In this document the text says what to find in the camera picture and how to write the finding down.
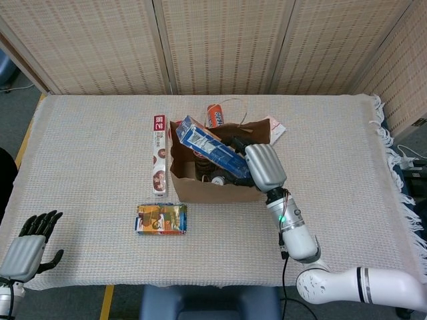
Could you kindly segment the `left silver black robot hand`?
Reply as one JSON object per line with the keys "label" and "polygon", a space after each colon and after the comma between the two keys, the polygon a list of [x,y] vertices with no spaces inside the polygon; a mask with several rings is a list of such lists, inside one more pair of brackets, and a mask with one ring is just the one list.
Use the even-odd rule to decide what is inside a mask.
{"label": "left silver black robot hand", "polygon": [[51,270],[59,264],[64,254],[62,249],[56,252],[51,261],[43,263],[41,260],[55,225],[62,215],[62,212],[53,210],[33,215],[26,220],[5,255],[1,265],[2,279],[27,283],[37,274]]}

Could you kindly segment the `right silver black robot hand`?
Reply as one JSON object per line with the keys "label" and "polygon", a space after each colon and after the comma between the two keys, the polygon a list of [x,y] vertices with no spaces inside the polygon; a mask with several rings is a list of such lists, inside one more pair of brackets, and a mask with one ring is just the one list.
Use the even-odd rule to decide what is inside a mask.
{"label": "right silver black robot hand", "polygon": [[224,144],[243,156],[250,171],[250,177],[236,178],[235,185],[256,187],[264,194],[284,186],[286,173],[269,143],[258,143],[253,139],[234,135],[227,138]]}

